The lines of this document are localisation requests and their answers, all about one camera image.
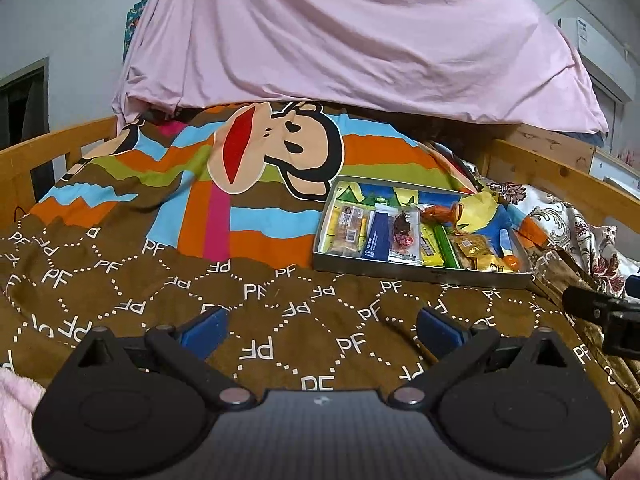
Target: wooden bed rail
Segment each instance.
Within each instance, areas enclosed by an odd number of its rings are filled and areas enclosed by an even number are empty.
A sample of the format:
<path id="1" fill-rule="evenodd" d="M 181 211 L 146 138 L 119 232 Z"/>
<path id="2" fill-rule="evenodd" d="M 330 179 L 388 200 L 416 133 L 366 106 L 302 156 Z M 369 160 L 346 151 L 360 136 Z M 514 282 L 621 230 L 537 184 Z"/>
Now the wooden bed rail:
<path id="1" fill-rule="evenodd" d="M 35 204 L 31 170 L 61 155 L 66 168 L 82 157 L 82 147 L 113 139 L 116 118 L 108 117 L 51 132 L 0 151 L 0 228 L 14 222 L 17 207 L 29 211 Z"/>
<path id="2" fill-rule="evenodd" d="M 612 217 L 640 233 L 640 201 L 583 171 L 504 140 L 492 142 L 487 158 L 485 174 L 496 182 L 531 184 L 575 205 L 592 225 Z"/>

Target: red lips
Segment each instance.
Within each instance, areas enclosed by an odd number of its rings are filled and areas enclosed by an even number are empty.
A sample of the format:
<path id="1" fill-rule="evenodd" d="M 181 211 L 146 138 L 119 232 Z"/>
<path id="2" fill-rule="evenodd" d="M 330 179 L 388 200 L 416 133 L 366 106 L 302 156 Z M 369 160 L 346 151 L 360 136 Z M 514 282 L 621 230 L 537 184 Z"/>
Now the red lips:
<path id="1" fill-rule="evenodd" d="M 255 107 L 252 106 L 238 115 L 229 128 L 229 133 L 226 134 L 225 143 L 222 147 L 222 162 L 225 165 L 226 176 L 230 184 L 233 184 L 236 179 L 244 150 L 249 143 L 254 122 L 254 112 Z"/>

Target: air conditioner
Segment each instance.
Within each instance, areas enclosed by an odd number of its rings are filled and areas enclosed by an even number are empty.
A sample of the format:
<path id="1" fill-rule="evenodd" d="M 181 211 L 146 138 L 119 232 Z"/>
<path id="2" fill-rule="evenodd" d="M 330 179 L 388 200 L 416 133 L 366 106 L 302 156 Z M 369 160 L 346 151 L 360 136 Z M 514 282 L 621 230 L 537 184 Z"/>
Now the air conditioner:
<path id="1" fill-rule="evenodd" d="M 622 103 L 636 98 L 636 75 L 616 48 L 582 18 L 561 18 L 558 26 L 578 50 L 587 72 Z"/>

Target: blue package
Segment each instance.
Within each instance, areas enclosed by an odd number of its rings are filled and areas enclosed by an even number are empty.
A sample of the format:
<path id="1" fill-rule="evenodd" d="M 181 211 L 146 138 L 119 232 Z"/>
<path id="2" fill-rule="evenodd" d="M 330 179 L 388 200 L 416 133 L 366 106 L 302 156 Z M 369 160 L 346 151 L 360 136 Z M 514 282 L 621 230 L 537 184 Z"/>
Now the blue package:
<path id="1" fill-rule="evenodd" d="M 376 211 L 362 257 L 386 262 L 389 259 L 389 247 L 389 215 Z"/>

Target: teal patterned cloth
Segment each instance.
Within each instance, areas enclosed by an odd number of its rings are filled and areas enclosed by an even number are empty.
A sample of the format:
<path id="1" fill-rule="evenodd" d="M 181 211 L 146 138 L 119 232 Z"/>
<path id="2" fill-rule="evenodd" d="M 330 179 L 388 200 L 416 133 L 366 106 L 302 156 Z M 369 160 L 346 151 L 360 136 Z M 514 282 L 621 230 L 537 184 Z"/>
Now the teal patterned cloth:
<path id="1" fill-rule="evenodd" d="M 127 13 L 127 25 L 124 29 L 124 54 L 122 56 L 122 61 L 124 62 L 127 57 L 127 52 L 129 51 L 129 45 L 131 44 L 131 40 L 133 38 L 133 33 L 136 31 L 136 27 L 138 26 L 138 21 L 140 20 L 140 16 L 142 16 L 142 11 L 145 10 L 146 3 L 149 0 L 141 0 L 136 3 L 129 12 Z"/>

